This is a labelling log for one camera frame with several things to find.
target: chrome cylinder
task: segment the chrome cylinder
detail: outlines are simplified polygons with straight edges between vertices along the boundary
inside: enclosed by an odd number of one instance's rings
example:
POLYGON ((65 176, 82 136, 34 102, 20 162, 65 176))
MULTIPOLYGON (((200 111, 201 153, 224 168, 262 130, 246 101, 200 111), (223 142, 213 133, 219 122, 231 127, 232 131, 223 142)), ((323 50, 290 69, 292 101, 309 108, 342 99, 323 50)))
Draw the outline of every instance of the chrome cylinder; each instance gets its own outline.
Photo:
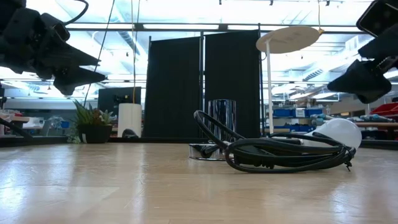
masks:
POLYGON ((217 149, 215 152, 211 154, 209 158, 204 158, 200 151, 204 147, 214 146, 214 144, 190 144, 189 145, 189 158, 191 159, 199 159, 199 160, 208 160, 208 161, 225 161, 225 156, 223 154, 222 149, 217 149))
MULTIPOLYGON (((209 115, 227 128, 236 132, 236 101, 234 100, 210 100, 208 102, 209 115)), ((222 141, 233 142, 235 139, 209 122, 208 127, 213 134, 222 141)))

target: white round table top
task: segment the white round table top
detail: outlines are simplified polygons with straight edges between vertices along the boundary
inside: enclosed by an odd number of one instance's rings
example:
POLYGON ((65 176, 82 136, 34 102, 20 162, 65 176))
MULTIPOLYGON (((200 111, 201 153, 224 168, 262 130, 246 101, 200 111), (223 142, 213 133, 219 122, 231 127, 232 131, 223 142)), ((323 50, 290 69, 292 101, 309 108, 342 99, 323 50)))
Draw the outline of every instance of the white round table top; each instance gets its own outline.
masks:
POLYGON ((315 43, 320 34, 319 31, 309 26, 291 26, 273 30, 262 36, 256 43, 257 49, 267 52, 269 41, 269 52, 271 54, 286 54, 301 50, 315 43))

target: black plant pot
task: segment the black plant pot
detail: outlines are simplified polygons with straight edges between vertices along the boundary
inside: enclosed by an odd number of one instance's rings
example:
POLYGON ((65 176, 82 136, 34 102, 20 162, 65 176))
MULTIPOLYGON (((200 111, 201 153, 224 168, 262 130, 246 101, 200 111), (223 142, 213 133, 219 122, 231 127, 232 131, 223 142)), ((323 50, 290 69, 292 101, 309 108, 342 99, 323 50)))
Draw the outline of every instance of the black plant pot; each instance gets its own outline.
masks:
POLYGON ((111 136, 112 126, 81 124, 77 130, 79 130, 80 141, 83 143, 106 143, 111 136))

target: black room divider panel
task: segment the black room divider panel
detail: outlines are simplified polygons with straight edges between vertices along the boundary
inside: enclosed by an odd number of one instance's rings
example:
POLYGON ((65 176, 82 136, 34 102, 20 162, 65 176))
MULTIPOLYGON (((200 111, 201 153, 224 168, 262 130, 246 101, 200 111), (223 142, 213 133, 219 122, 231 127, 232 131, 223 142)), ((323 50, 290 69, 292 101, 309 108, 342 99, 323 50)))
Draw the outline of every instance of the black room divider panel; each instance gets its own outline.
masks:
POLYGON ((209 100, 236 101, 237 133, 260 136, 258 30, 206 35, 205 108, 209 100))
POLYGON ((149 49, 143 137, 198 138, 200 38, 153 41, 149 49))

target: table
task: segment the table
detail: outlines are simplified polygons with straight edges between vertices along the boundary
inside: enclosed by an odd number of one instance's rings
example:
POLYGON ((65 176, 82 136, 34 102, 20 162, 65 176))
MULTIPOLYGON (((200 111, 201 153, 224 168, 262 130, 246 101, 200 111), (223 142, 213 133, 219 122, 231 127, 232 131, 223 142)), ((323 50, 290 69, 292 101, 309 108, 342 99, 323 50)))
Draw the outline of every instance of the table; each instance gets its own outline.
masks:
MULTIPOLYGON (((286 54, 295 52, 311 46, 319 39, 318 30, 309 26, 290 26, 273 30, 263 35, 257 42, 256 47, 267 55, 267 81, 268 101, 272 102, 271 92, 271 54, 286 54)), ((268 104, 269 110, 269 132, 274 133, 274 122, 272 116, 272 103, 268 104)))
MULTIPOLYGON (((0 118, 5 119, 6 116, 4 115, 0 115, 0 118)), ((13 116, 11 117, 11 123, 15 124, 16 126, 18 126, 19 128, 23 128, 24 123, 28 123, 30 120, 29 117, 22 117, 22 116, 13 116)))
POLYGON ((24 130, 41 130, 43 127, 35 126, 35 127, 23 127, 24 130))
POLYGON ((15 147, 0 158, 0 223, 398 223, 396 151, 359 149, 351 172, 275 175, 188 159, 188 144, 15 147))
POLYGON ((386 128, 387 137, 389 140, 395 140, 395 130, 398 129, 398 123, 383 123, 383 122, 355 122, 360 128, 386 128))

